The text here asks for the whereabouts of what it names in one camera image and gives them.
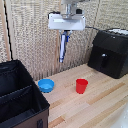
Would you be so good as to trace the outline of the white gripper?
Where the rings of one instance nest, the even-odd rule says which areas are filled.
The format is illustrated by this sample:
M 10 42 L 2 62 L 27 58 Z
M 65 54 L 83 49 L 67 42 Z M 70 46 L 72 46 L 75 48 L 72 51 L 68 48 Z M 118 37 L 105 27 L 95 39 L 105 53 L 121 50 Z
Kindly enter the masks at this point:
M 74 15 L 71 18 L 63 18 L 60 14 L 49 14 L 49 29 L 59 30 L 60 38 L 63 35 L 62 30 L 66 30 L 66 42 L 69 41 L 71 31 L 82 31 L 85 29 L 85 17 L 81 15 Z

